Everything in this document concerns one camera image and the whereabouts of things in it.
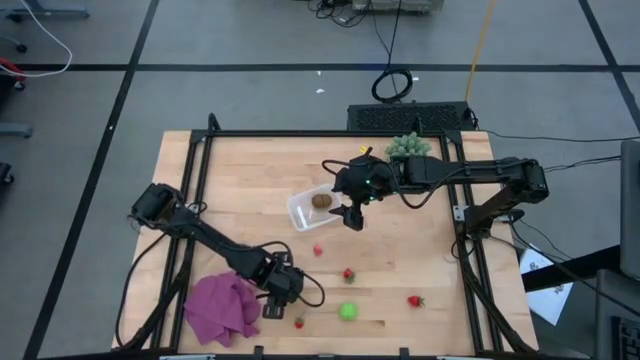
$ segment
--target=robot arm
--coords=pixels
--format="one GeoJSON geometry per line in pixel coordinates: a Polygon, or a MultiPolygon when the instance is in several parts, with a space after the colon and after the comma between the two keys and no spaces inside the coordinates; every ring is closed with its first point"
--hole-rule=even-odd
{"type": "Polygon", "coordinates": [[[399,195],[407,206],[422,207],[433,192],[443,185],[501,183],[504,187],[479,206],[467,207],[460,226],[466,233],[488,236],[493,220],[509,212],[516,205],[538,203],[549,195],[544,170],[535,160],[505,158],[501,160],[443,162],[431,156],[394,157],[390,162],[371,156],[371,148],[335,173],[333,191],[350,197],[351,206],[342,205],[331,213],[343,217],[344,224],[356,231],[363,228],[362,205],[399,195]],[[409,203],[404,195],[429,195],[419,205],[409,203]]]}
{"type": "Polygon", "coordinates": [[[287,303],[293,303],[303,288],[304,272],[293,266],[290,252],[269,253],[263,247],[237,244],[206,224],[188,208],[178,190],[151,184],[131,208],[140,225],[177,238],[193,239],[222,256],[239,276],[266,291],[265,318],[281,319],[287,303]]]}

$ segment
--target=wooden tabletop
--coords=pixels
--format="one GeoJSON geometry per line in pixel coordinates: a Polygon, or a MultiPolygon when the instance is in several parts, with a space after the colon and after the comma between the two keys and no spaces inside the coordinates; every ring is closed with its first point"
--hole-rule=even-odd
{"type": "MultiPolygon", "coordinates": [[[[153,182],[180,188],[189,136],[189,132],[164,134],[153,182]]],[[[360,232],[346,228],[339,220],[297,232],[287,213],[291,195],[333,183],[333,176],[320,166],[322,160],[348,161],[360,154],[362,145],[372,146],[373,155],[382,157],[390,140],[214,138],[204,192],[208,209],[202,219],[238,243],[286,242],[291,246],[296,266],[324,286],[327,299],[317,309],[299,301],[290,304],[284,320],[258,319],[255,325],[260,335],[248,339],[236,335],[228,349],[215,342],[200,345],[185,323],[180,352],[246,354],[253,353],[254,346],[262,345],[267,354],[394,355],[400,347],[408,347],[412,355],[473,354],[460,267],[450,254],[454,233],[446,187],[437,190],[419,210],[409,209],[398,197],[364,207],[365,229],[360,232]],[[313,254],[316,244],[324,249],[320,257],[313,254]],[[351,285],[342,279],[347,267],[357,273],[351,285]],[[425,307],[409,308],[406,298],[410,295],[424,297],[425,307]],[[359,317],[354,322],[343,322],[338,317],[338,308],[346,301],[359,306],[359,317]],[[298,330],[293,325],[294,319],[303,313],[305,326],[298,330]]],[[[492,159],[486,133],[463,133],[463,141],[468,160],[492,159]]],[[[441,157],[438,143],[430,142],[433,148],[430,155],[441,157]]],[[[196,155],[196,173],[199,159],[200,153],[196,155]]],[[[190,194],[195,192],[196,178],[194,174],[190,194]]],[[[474,185],[476,203],[484,202],[498,190],[497,184],[474,185]]],[[[415,203],[419,198],[409,200],[415,203]]],[[[494,224],[493,234],[511,241],[504,224],[494,224]]],[[[143,229],[135,256],[158,235],[143,229]]],[[[124,341],[139,328],[158,301],[168,245],[168,240],[160,243],[132,276],[120,327],[124,341]]],[[[485,253],[497,306],[525,342],[537,348],[513,249],[485,240],[485,253]]],[[[196,245],[191,285],[205,276],[228,270],[224,259],[196,245]]],[[[310,281],[305,282],[303,296],[311,302],[319,299],[310,281]]],[[[486,314],[479,302],[478,305],[484,346],[490,349],[486,314]]],[[[174,308],[171,306],[167,311],[163,345],[169,343],[174,308]]]]}

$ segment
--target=brown fruit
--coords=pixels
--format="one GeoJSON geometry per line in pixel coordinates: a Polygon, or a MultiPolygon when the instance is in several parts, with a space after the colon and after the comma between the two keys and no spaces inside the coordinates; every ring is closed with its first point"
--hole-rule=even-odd
{"type": "Polygon", "coordinates": [[[311,205],[316,209],[326,209],[331,203],[331,196],[328,194],[316,194],[311,198],[311,205]]]}

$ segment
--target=pink towel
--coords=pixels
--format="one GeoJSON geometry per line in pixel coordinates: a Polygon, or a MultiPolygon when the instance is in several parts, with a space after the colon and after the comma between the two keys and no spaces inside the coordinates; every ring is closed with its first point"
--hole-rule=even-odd
{"type": "Polygon", "coordinates": [[[252,326],[260,316],[260,303],[252,289],[235,273],[200,279],[184,304],[187,321],[201,345],[213,340],[231,346],[231,334],[259,333],[252,326]]]}

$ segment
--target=red strawberry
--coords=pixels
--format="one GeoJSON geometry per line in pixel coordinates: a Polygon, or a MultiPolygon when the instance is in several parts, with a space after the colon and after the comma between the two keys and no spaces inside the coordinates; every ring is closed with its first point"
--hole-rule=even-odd
{"type": "Polygon", "coordinates": [[[419,308],[419,307],[423,307],[424,306],[424,298],[421,296],[409,296],[407,298],[407,301],[409,302],[409,305],[411,305],[412,307],[415,308],[419,308]]]}
{"type": "Polygon", "coordinates": [[[320,246],[320,245],[316,244],[316,245],[313,247],[313,254],[314,254],[315,256],[320,256],[320,255],[322,255],[322,246],[320,246]]]}
{"type": "Polygon", "coordinates": [[[344,282],[351,284],[356,279],[356,273],[354,273],[353,270],[346,268],[342,273],[342,277],[344,278],[344,282]]]}
{"type": "Polygon", "coordinates": [[[298,316],[293,325],[295,325],[296,329],[302,329],[304,326],[304,318],[302,316],[298,316]]]}

